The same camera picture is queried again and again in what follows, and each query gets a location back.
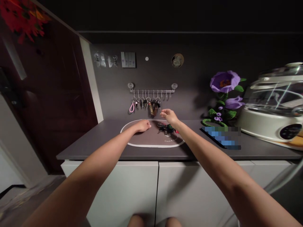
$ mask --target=hand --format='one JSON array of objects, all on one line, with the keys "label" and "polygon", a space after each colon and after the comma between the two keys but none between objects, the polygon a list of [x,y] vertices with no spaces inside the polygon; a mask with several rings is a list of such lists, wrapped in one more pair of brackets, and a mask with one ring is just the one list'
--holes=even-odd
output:
[{"label": "hand", "polygon": [[147,129],[151,128],[149,120],[141,120],[133,126],[135,127],[136,132],[145,132]]},{"label": "hand", "polygon": [[171,109],[163,109],[161,110],[160,116],[165,118],[174,129],[177,129],[177,125],[180,121],[174,111]]}]

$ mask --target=gray countertop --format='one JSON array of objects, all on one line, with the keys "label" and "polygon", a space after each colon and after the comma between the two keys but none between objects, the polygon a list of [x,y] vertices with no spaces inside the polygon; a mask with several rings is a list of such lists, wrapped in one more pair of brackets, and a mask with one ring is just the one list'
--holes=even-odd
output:
[{"label": "gray countertop", "polygon": [[[241,150],[228,150],[214,143],[200,128],[201,120],[183,120],[198,135],[224,151],[234,160],[297,160],[303,152],[274,145],[241,133]],[[84,160],[100,146],[118,135],[126,120],[104,120],[57,155],[59,160]],[[174,148],[140,148],[127,145],[120,160],[196,160],[184,143]]]}]

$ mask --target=forearm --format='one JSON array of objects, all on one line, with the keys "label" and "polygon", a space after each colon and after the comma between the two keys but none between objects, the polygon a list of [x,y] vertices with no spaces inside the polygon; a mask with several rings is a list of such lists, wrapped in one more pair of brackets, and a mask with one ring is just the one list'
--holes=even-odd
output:
[{"label": "forearm", "polygon": [[176,129],[244,226],[301,226],[223,151],[182,122]]},{"label": "forearm", "polygon": [[179,122],[177,130],[199,163],[221,190],[230,189],[237,183],[251,179],[228,155],[192,131],[184,123]]},{"label": "forearm", "polygon": [[24,226],[80,225],[136,132],[135,127],[130,127],[98,148],[40,205]]},{"label": "forearm", "polygon": [[130,127],[91,154],[69,178],[87,179],[101,185],[116,166],[123,150],[138,130]]}]

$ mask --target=key hook rack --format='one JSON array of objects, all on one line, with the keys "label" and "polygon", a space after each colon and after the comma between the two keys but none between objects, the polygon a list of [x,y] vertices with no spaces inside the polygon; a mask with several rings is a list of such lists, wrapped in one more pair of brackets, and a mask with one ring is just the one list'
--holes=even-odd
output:
[{"label": "key hook rack", "polygon": [[152,98],[162,98],[163,94],[165,94],[165,99],[168,96],[168,98],[171,97],[172,93],[175,93],[176,88],[178,87],[178,85],[176,83],[173,83],[171,85],[172,90],[135,90],[134,87],[135,85],[133,83],[128,83],[128,88],[130,89],[130,92],[134,94],[134,98],[136,98],[136,96],[138,96],[136,99],[140,99],[140,94],[142,94],[142,98],[151,98],[150,95],[152,94]]}]

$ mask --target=leg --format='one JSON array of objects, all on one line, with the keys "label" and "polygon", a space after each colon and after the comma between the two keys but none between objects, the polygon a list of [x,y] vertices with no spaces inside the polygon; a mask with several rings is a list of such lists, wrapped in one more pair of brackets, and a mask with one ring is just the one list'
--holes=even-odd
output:
[{"label": "leg", "polygon": [[139,215],[135,214],[130,218],[127,227],[144,227],[144,221]]},{"label": "leg", "polygon": [[182,225],[178,219],[171,217],[167,219],[165,227],[182,227]]}]

